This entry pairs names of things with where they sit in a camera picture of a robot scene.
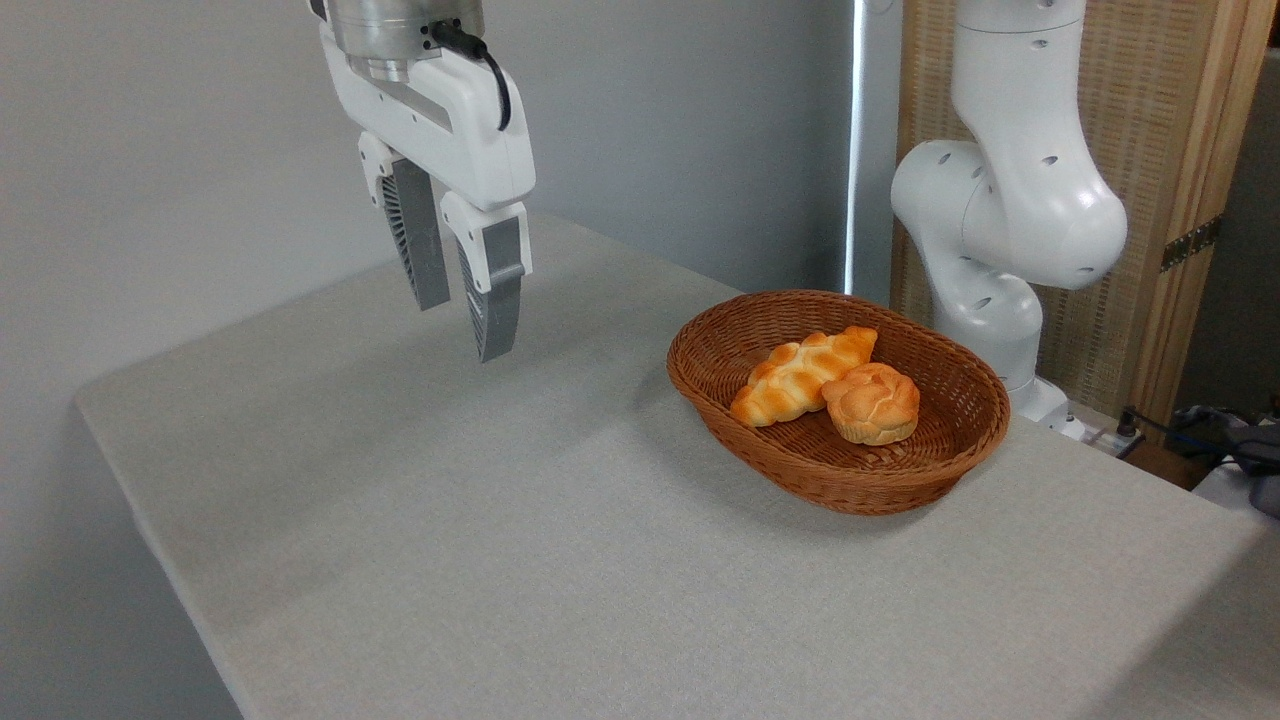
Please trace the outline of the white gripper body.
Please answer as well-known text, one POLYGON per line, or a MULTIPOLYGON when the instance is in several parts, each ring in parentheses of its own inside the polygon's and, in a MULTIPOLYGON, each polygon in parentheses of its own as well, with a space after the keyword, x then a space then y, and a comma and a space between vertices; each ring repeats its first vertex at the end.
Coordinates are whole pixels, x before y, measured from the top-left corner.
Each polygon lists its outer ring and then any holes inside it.
POLYGON ((328 27, 321 45, 346 114, 474 206, 492 211, 525 200, 536 173, 518 86, 506 77, 509 123, 492 68, 449 50, 416 61, 407 82, 351 69, 328 27))

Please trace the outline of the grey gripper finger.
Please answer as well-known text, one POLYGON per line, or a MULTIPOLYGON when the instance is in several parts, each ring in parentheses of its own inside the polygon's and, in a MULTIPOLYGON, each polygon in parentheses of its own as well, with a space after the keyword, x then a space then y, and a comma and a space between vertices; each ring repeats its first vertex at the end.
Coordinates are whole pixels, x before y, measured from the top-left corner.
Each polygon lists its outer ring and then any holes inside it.
POLYGON ((371 201, 390 228, 419 309, 451 299, 436 204, 430 176, 365 131, 358 152, 371 201))
POLYGON ((442 215, 456 237, 477 355, 489 363, 515 345, 522 278, 532 270, 527 211, 522 202, 483 211, 449 191, 442 215))

